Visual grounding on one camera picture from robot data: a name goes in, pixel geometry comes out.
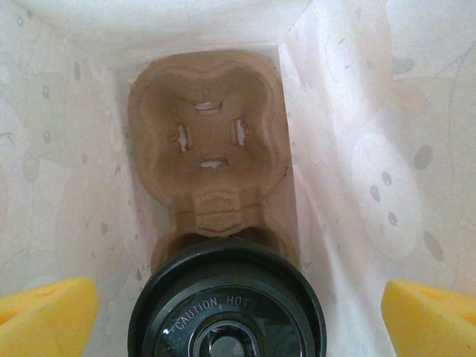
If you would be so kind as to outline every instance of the gray dot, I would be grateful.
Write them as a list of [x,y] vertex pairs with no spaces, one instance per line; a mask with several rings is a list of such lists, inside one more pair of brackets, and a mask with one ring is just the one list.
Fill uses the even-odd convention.
[[356,16],[357,16],[357,20],[360,21],[360,18],[362,16],[362,8],[359,7],[357,10],[356,10]]
[[376,185],[370,186],[370,195],[377,202],[380,202],[380,191],[379,191],[379,188]]
[[412,58],[397,58],[392,59],[392,74],[405,74],[414,69],[415,60]]
[[101,223],[101,234],[105,236],[106,233],[107,233],[107,224],[102,222]]
[[76,80],[80,80],[81,78],[81,67],[80,67],[80,64],[78,62],[75,62],[74,63],[74,78],[76,78]]
[[384,171],[382,173],[382,181],[387,186],[390,186],[392,184],[392,176],[390,175],[390,173],[388,173],[387,171]]
[[45,142],[45,144],[49,144],[51,142],[51,134],[48,130],[45,130],[43,132],[43,141]]
[[23,25],[25,24],[25,21],[23,21],[22,15],[18,15],[16,17],[16,24],[21,28],[23,27]]
[[431,255],[433,255],[439,262],[444,261],[445,256],[443,254],[443,250],[441,249],[441,245],[438,243],[437,239],[433,237],[433,234],[425,231],[423,233],[423,238],[425,239],[426,248],[428,248]]
[[396,214],[394,212],[390,212],[388,214],[388,221],[390,222],[391,225],[399,224],[399,220],[396,218]]
[[424,170],[433,160],[433,148],[429,145],[423,145],[418,149],[414,157],[414,166],[417,170]]
[[48,99],[50,97],[50,89],[48,88],[48,86],[43,86],[42,95],[45,99]]

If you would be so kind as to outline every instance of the molded pulp cup carrier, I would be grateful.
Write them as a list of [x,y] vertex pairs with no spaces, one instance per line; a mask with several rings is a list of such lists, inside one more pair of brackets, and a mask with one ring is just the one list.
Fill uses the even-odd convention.
[[325,356],[296,244],[266,210],[290,165],[273,69],[241,51],[168,57],[135,81],[128,117],[135,169],[170,215],[129,355]]

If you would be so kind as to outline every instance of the yellow sponge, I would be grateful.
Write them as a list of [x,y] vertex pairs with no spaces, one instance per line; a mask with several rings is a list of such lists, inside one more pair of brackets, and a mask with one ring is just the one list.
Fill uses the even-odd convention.
[[398,357],[476,356],[476,298],[394,280],[382,314]]
[[98,306],[87,278],[1,297],[0,356],[82,356]]

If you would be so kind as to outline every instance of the yellow foam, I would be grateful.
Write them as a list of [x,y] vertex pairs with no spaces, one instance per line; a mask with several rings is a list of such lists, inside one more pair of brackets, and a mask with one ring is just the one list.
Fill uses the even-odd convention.
[[398,357],[476,356],[476,298],[394,280],[382,314]]
[[87,278],[0,297],[0,356],[82,356],[98,306]]

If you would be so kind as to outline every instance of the black plastic lid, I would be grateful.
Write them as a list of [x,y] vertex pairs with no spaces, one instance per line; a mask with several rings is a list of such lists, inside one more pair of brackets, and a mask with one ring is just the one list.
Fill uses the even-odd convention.
[[184,249],[132,312],[129,357],[324,357],[321,306],[303,275],[240,238]]

